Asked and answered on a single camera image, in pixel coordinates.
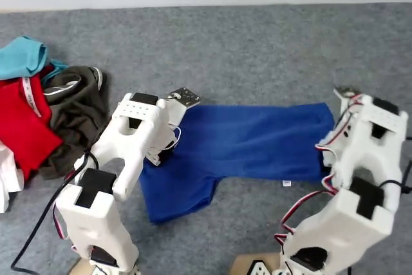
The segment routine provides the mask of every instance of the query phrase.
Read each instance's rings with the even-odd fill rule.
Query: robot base
[[[280,254],[241,254],[233,261],[229,275],[272,275],[280,267]]]
[[[104,272],[107,275],[141,275],[137,266],[130,272],[111,272],[105,269]],[[68,275],[106,275],[104,272],[96,268],[96,266],[90,264],[89,260],[80,259],[74,265],[74,267],[69,271]]]

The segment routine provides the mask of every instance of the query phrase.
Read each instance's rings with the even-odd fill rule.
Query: pile of clothes
[[[64,176],[91,146],[108,117],[102,82],[97,68],[49,61],[29,37],[0,49],[0,213],[33,174]]]

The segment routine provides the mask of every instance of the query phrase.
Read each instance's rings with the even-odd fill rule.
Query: wooden base
[[[233,261],[229,275],[248,275],[250,266],[254,260],[263,260],[266,268],[272,273],[280,266],[280,255],[278,252],[266,252],[261,254],[241,254]],[[89,261],[80,259],[69,271],[68,275],[92,275],[94,266]]]
[[[88,260],[80,259],[69,271],[68,275],[91,275],[95,269]]]
[[[263,254],[241,254],[233,261],[229,275],[248,275],[248,271],[254,260],[263,260],[266,268],[272,273],[280,266],[280,255],[278,252],[266,252]]]

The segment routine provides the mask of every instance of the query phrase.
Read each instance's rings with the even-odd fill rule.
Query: black cable
[[[47,215],[50,207],[53,205],[54,201],[57,199],[57,197],[62,192],[62,190],[76,177],[76,175],[78,175],[84,169],[84,167],[86,166],[86,164],[88,162],[89,156],[93,159],[95,164],[97,164],[96,157],[93,156],[90,153],[89,150],[87,150],[84,154],[84,160],[83,160],[83,163],[81,164],[81,166],[78,167],[74,171],[74,173],[72,173],[69,177],[67,177],[67,179],[65,179],[63,181],[63,183],[60,185],[60,187],[56,190],[56,192],[53,193],[53,196],[51,196],[49,202],[47,203],[47,205],[44,208],[42,214],[40,215],[39,220],[37,221],[36,225],[34,226],[34,228],[33,228],[32,232],[30,233],[29,237],[27,238],[26,243],[24,243],[23,248],[20,250],[19,254],[15,257],[13,263],[11,264],[10,268],[12,270],[14,270],[16,272],[31,274],[31,275],[39,275],[39,273],[35,272],[34,270],[28,270],[28,269],[24,269],[24,268],[21,268],[21,267],[16,267],[15,265],[17,264],[17,262],[19,262],[19,260],[23,256],[23,254],[26,252],[28,246],[30,245],[30,243],[34,239],[34,236],[36,235],[37,231],[39,230],[41,224],[43,223],[44,218],[46,217],[46,215]]]
[[[402,183],[398,182],[397,180],[386,180],[385,182],[383,182],[379,185],[379,188],[381,188],[382,186],[384,186],[386,184],[395,184],[395,185],[398,185],[399,187],[402,188]]]
[[[409,160],[409,162],[407,163],[407,167],[404,171],[404,176],[402,177],[402,182],[398,182],[396,180],[386,180],[385,182],[381,183],[379,185],[379,188],[381,188],[383,185],[386,184],[395,184],[398,185],[400,187],[401,193],[405,193],[405,194],[409,194],[412,192],[412,187],[409,187],[406,185],[407,179],[409,178],[409,174],[411,172],[412,169],[412,160]]]
[[[402,177],[402,187],[406,187],[407,178],[409,177],[409,173],[412,169],[412,160],[407,163],[407,167],[404,172],[404,176]]]
[[[103,273],[103,275],[108,275],[101,267],[98,267],[97,265],[95,265],[95,267]]]

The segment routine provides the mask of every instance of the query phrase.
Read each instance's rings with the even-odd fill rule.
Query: blue t-shirt
[[[188,110],[182,136],[160,167],[145,162],[140,176],[149,218],[160,223],[210,204],[225,177],[317,181],[314,145],[333,128],[327,105],[206,106]]]

